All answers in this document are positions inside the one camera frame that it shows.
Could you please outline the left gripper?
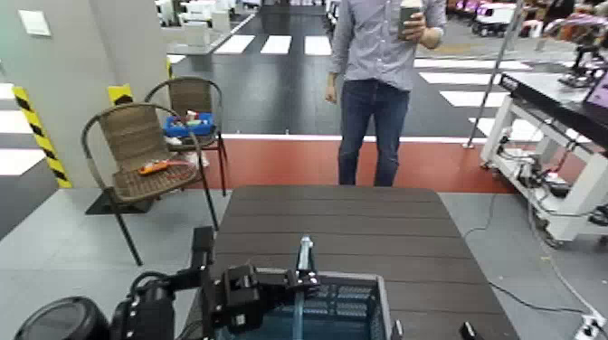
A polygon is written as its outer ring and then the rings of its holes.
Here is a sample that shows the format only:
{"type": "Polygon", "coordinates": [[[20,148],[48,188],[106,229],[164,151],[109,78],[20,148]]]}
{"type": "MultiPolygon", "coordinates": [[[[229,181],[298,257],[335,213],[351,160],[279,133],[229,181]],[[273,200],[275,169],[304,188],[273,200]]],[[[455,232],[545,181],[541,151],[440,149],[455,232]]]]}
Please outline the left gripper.
{"type": "Polygon", "coordinates": [[[295,269],[261,272],[251,264],[227,269],[212,277],[215,228],[194,228],[190,270],[201,285],[201,326],[204,335],[227,328],[233,335],[261,327],[266,313],[286,297],[287,290],[305,292],[320,284],[309,235],[301,237],[295,269]]]}

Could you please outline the man's left hand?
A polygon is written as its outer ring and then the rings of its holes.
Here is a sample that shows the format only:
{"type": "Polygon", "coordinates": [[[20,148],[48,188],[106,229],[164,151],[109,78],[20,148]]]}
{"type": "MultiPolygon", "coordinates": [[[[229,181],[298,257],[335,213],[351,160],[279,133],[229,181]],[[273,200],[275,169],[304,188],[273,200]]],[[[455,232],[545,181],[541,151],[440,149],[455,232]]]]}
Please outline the man's left hand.
{"type": "Polygon", "coordinates": [[[427,30],[424,14],[417,12],[403,21],[402,39],[408,42],[418,43],[427,30]]]}

